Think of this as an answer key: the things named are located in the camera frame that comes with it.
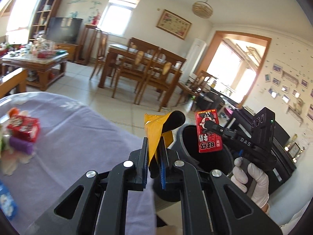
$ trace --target bookshelf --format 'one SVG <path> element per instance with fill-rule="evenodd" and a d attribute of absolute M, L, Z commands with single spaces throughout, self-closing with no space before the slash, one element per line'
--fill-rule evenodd
<path fill-rule="evenodd" d="M 28 42 L 35 40 L 35 35 L 46 31 L 50 18 L 55 17 L 62 0 L 41 0 L 36 10 L 32 26 L 29 31 Z"/>

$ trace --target trash can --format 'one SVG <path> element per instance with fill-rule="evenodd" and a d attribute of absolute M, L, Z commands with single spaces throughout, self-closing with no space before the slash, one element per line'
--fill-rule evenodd
<path fill-rule="evenodd" d="M 180 160 L 189 162 L 197 170 L 210 172 L 213 169 L 219 169 L 226 176 L 229 176 L 234 167 L 234 159 L 231 152 L 224 144 L 223 150 L 199 153 L 197 127 L 195 124 L 184 124 L 179 128 L 176 142 L 171 149 L 178 153 Z M 154 179 L 153 190 L 164 201 L 180 201 L 179 191 L 166 192 L 162 189 L 159 176 Z"/>

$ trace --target black piano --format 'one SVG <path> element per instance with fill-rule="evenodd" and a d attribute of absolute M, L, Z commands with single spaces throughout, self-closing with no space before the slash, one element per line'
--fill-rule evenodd
<path fill-rule="evenodd" d="M 244 132 L 251 137 L 252 117 L 253 114 L 244 108 L 234 109 L 234 112 L 225 127 Z M 275 121 L 272 153 L 277 157 L 277 164 L 273 171 L 266 172 L 270 181 L 269 194 L 272 194 L 284 182 L 286 182 L 296 169 L 290 155 L 284 150 L 289 138 L 290 136 L 287 132 Z"/>

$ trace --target white standing air conditioner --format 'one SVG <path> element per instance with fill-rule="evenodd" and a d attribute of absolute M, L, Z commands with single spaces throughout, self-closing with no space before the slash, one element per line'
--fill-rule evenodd
<path fill-rule="evenodd" d="M 191 45 L 188 54 L 186 56 L 186 62 L 182 67 L 183 75 L 181 77 L 182 82 L 187 82 L 189 75 L 195 70 L 203 52 L 206 47 L 206 42 L 200 39 L 195 39 Z"/>

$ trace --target purple tablecloth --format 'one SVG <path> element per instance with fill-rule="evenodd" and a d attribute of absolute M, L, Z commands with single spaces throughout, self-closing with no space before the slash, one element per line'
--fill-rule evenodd
<path fill-rule="evenodd" d="M 11 223 L 20 234 L 85 172 L 109 171 L 142 146 L 142 139 L 66 96 L 29 92 L 5 97 L 0 117 L 12 107 L 28 110 L 41 126 L 36 155 L 12 176 L 0 174 L 18 205 Z M 129 192 L 126 234 L 155 234 L 151 185 L 148 178 L 144 192 Z"/>

